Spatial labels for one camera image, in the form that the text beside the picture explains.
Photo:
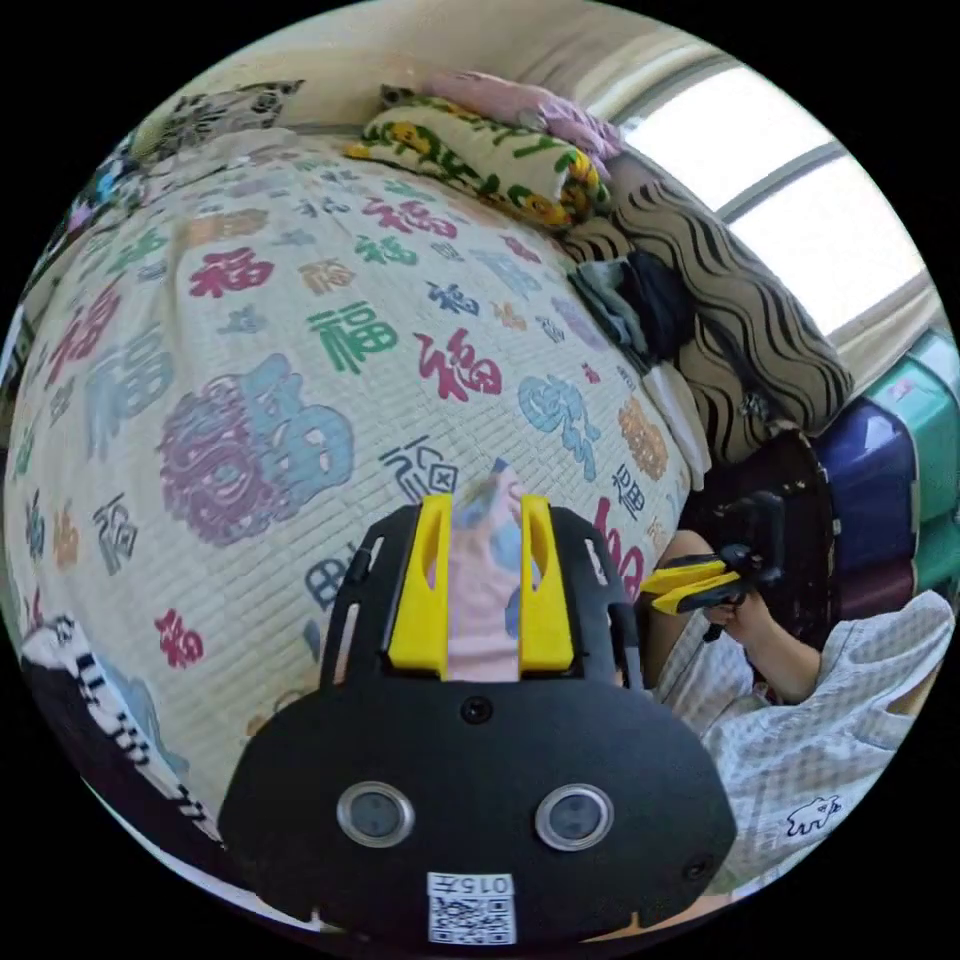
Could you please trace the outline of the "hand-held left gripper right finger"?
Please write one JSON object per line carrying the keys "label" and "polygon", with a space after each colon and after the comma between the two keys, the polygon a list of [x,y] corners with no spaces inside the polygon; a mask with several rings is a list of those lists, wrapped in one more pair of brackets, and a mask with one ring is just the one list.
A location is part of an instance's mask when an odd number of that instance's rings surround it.
{"label": "hand-held left gripper right finger", "polygon": [[561,675],[574,660],[563,570],[550,503],[521,498],[521,585],[518,601],[518,675]]}

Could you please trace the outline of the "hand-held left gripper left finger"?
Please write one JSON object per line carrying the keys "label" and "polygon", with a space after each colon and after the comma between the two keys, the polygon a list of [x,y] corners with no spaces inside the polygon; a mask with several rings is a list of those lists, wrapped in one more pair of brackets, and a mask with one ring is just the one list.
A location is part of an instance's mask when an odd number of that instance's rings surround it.
{"label": "hand-held left gripper left finger", "polygon": [[453,497],[431,494],[417,510],[386,656],[397,673],[448,676],[449,558]]}

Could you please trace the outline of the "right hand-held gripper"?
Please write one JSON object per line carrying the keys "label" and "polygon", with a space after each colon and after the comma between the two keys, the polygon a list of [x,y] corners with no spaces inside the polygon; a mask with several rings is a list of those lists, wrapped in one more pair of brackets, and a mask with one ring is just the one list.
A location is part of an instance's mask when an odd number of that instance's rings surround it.
{"label": "right hand-held gripper", "polygon": [[641,592],[660,594],[652,607],[663,614],[705,608],[738,611],[755,586],[759,554],[744,544],[733,543],[722,547],[718,557],[676,558],[645,579]]}

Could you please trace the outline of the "person's right hand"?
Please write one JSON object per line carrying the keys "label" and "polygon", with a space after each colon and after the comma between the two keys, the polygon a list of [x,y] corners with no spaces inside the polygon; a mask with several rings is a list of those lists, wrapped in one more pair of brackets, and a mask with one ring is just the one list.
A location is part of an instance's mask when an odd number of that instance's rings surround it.
{"label": "person's right hand", "polygon": [[736,603],[708,608],[706,616],[711,625],[719,627],[744,648],[763,641],[774,625],[765,601],[755,591]]}

